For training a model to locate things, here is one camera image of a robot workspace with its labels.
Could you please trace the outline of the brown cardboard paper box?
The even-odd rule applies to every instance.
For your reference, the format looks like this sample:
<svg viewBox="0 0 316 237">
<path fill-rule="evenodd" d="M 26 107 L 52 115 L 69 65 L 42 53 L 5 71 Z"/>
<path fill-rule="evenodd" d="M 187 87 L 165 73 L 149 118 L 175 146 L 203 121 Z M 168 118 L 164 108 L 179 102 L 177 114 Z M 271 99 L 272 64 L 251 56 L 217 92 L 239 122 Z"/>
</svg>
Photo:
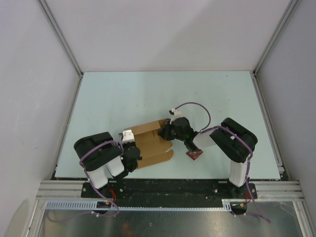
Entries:
<svg viewBox="0 0 316 237">
<path fill-rule="evenodd" d="M 172 159 L 174 151 L 172 142 L 158 135 L 165 119 L 127 128 L 132 130 L 136 146 L 140 149 L 142 160 L 138 161 L 138 169 L 156 165 Z"/>
</svg>

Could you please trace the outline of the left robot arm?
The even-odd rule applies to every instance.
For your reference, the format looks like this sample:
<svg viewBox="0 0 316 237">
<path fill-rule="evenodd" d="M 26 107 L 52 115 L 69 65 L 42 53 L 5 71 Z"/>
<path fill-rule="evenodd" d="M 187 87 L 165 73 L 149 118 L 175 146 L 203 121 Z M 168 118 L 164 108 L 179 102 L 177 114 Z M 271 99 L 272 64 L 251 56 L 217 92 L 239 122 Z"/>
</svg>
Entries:
<svg viewBox="0 0 316 237">
<path fill-rule="evenodd" d="M 74 149 L 80 166 L 92 183 L 92 192 L 100 198 L 109 191 L 107 173 L 122 179 L 138 168 L 138 162 L 142 160 L 130 129 L 120 134 L 119 142 L 114 141 L 109 132 L 103 132 L 77 140 Z"/>
</svg>

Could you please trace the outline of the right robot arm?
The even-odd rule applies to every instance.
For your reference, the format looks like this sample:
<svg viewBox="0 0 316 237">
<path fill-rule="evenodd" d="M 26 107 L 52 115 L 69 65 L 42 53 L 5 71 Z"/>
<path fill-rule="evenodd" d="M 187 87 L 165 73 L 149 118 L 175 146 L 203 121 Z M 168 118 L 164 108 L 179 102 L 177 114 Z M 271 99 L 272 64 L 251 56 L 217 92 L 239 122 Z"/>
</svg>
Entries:
<svg viewBox="0 0 316 237">
<path fill-rule="evenodd" d="M 239 198 L 245 193 L 249 186 L 250 160 L 258 139 L 241 124 L 225 118 L 219 125 L 198 132 L 186 117 L 180 117 L 167 119 L 158 135 L 165 141 L 182 141 L 188 150 L 186 154 L 193 160 L 204 149 L 216 145 L 231 160 L 231 166 L 228 182 L 221 187 L 215 185 L 213 193 L 232 198 Z"/>
</svg>

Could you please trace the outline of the small red packet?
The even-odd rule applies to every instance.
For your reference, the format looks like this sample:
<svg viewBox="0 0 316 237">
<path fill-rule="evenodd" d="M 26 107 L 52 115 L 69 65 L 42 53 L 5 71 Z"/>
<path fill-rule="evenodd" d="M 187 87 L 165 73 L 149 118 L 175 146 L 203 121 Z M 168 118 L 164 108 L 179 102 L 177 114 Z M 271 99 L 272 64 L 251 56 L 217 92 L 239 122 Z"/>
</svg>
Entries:
<svg viewBox="0 0 316 237">
<path fill-rule="evenodd" d="M 187 151 L 186 152 L 186 155 L 188 157 L 190 157 L 192 160 L 196 160 L 199 156 L 201 156 L 203 154 L 203 151 L 200 150 L 200 151 L 197 151 L 197 152 L 190 152 L 190 151 Z"/>
</svg>

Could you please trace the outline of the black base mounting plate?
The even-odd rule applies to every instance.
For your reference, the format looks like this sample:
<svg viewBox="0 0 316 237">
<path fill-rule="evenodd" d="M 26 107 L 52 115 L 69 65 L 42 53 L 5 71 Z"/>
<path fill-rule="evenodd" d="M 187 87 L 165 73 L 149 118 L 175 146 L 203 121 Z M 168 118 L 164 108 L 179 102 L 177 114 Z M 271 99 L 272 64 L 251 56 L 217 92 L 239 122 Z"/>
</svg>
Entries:
<svg viewBox="0 0 316 237">
<path fill-rule="evenodd" d="M 257 197 L 253 183 L 237 187 L 227 179 L 121 179 L 110 180 L 97 190 L 89 182 L 82 185 L 82 198 L 98 198 L 99 194 L 119 199 L 126 199 L 134 194 L 202 194 L 233 199 L 253 194 Z"/>
</svg>

